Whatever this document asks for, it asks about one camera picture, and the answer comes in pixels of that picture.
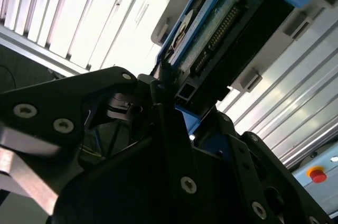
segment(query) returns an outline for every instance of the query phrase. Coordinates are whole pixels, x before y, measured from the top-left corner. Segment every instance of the black cable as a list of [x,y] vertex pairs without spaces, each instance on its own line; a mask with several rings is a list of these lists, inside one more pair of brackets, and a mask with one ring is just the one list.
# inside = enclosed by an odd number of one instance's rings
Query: black cable
[[15,78],[14,78],[14,75],[12,74],[12,72],[10,71],[10,69],[6,66],[3,66],[0,64],[0,68],[3,68],[5,69],[12,77],[12,80],[13,80],[13,85],[14,85],[14,89],[16,89],[16,82],[15,82]]
[[102,140],[101,140],[100,132],[99,132],[98,129],[95,130],[95,140],[96,140],[97,147],[100,150],[100,154],[102,156],[104,156],[105,155],[105,153],[104,153],[104,147],[102,145]]
[[116,125],[116,128],[115,128],[115,131],[114,131],[114,134],[113,134],[112,139],[110,141],[110,144],[109,144],[109,147],[108,147],[108,151],[106,153],[106,157],[111,156],[112,150],[113,150],[114,145],[116,143],[117,136],[118,136],[118,134],[120,132],[120,129],[121,129],[121,121],[118,121],[117,125]]

